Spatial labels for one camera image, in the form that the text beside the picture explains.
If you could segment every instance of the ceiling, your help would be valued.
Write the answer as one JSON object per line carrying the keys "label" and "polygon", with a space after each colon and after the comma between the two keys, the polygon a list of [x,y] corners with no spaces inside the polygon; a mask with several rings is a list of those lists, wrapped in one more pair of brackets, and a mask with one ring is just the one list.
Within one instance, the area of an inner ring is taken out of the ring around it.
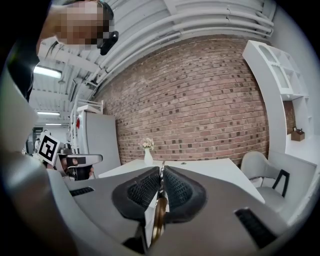
{"label": "ceiling", "polygon": [[[56,0],[53,4],[63,2]],[[267,38],[273,31],[271,20],[276,8],[272,0],[105,2],[113,9],[115,30],[119,31],[119,40],[107,55],[101,56],[98,49],[79,50],[61,44],[47,55],[55,38],[41,43],[39,65],[61,71],[62,77],[34,74],[30,105],[36,111],[60,113],[60,116],[41,115],[37,126],[47,123],[67,126],[76,94],[89,100],[127,66],[168,44],[213,34]]]}

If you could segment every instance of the white wall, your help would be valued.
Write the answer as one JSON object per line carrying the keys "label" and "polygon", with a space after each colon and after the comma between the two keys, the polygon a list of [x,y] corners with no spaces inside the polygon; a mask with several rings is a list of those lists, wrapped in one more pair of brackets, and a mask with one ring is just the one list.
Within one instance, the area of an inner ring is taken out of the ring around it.
{"label": "white wall", "polygon": [[306,84],[312,110],[314,133],[320,135],[320,62],[309,40],[295,21],[277,6],[272,46],[289,53],[296,62]]}
{"label": "white wall", "polygon": [[67,142],[67,132],[68,128],[67,127],[50,127],[50,126],[44,126],[43,130],[48,130],[51,133],[51,136],[56,138],[62,143]]}

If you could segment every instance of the black vent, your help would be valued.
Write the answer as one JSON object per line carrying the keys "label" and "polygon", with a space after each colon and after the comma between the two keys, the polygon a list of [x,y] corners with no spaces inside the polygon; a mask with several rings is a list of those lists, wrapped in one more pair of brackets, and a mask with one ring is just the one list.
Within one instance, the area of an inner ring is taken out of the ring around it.
{"label": "black vent", "polygon": [[239,209],[235,212],[235,215],[260,249],[277,238],[250,209]]}
{"label": "black vent", "polygon": [[76,189],[76,190],[71,190],[70,194],[71,196],[75,197],[75,196],[79,196],[79,195],[83,195],[89,192],[95,191],[93,188],[87,186],[84,188],[80,188],[80,189]]}

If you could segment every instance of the flower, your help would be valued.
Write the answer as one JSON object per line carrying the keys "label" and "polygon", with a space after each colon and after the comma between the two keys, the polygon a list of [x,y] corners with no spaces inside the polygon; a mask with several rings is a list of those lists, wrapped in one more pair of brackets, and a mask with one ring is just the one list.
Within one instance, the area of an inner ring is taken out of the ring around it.
{"label": "flower", "polygon": [[155,142],[153,138],[143,138],[140,143],[139,146],[144,148],[144,149],[151,149],[153,150],[155,148]]}

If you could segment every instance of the white chair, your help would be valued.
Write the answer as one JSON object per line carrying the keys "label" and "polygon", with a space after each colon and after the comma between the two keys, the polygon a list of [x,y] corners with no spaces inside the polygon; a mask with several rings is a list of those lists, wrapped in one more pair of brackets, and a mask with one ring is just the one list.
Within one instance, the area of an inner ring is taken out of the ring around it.
{"label": "white chair", "polygon": [[[276,213],[279,213],[286,203],[285,196],[290,174],[285,170],[279,170],[272,166],[266,157],[258,151],[250,151],[244,155],[241,163],[241,171],[249,180],[259,177],[275,179],[272,187],[262,186],[257,187],[256,189],[265,200],[265,204]],[[285,182],[282,194],[280,194],[275,190],[275,188],[282,175],[285,176]]]}

